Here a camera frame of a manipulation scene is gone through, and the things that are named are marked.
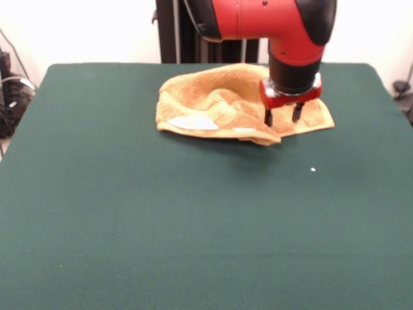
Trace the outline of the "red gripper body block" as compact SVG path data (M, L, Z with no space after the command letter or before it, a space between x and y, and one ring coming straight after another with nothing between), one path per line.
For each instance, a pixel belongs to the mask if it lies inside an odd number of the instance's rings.
M259 82L259 93L266 109L276 109L294 103L306 103L307 101L319 98L321 91L322 79L319 72L315 75L314 82L309 90L300 94L286 94L280 90L276 90L272 86L272 81L269 78L262 79Z

